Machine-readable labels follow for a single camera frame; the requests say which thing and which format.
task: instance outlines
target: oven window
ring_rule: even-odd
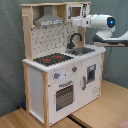
[[[56,111],[73,103],[73,85],[56,92]]]

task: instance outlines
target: sink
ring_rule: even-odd
[[[86,47],[78,47],[78,48],[73,48],[73,49],[68,49],[65,51],[65,53],[68,54],[73,54],[75,56],[81,56],[81,55],[86,55],[90,52],[94,52],[94,49],[91,48],[86,48]]]

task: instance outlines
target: backsplash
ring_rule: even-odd
[[[33,58],[65,51],[74,33],[78,33],[78,27],[72,23],[35,27],[31,32]],[[78,36],[73,38],[73,43],[78,46]]]

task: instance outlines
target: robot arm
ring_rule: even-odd
[[[98,47],[126,47],[128,46],[128,32],[119,38],[111,38],[115,31],[115,19],[110,15],[88,15],[85,18],[74,19],[73,25],[90,28],[100,28],[93,37]]]

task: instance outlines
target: burner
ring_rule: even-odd
[[[44,59],[43,61],[45,61],[45,62],[50,62],[51,59]]]
[[[45,66],[50,66],[50,65],[53,65],[53,64],[57,64],[57,63],[60,63],[60,62],[67,61],[69,59],[73,59],[73,57],[63,55],[63,54],[60,54],[60,53],[54,53],[54,54],[47,55],[47,56],[44,56],[44,57],[36,58],[36,59],[34,59],[34,62],[43,64]]]
[[[55,58],[62,58],[62,56],[55,56]]]

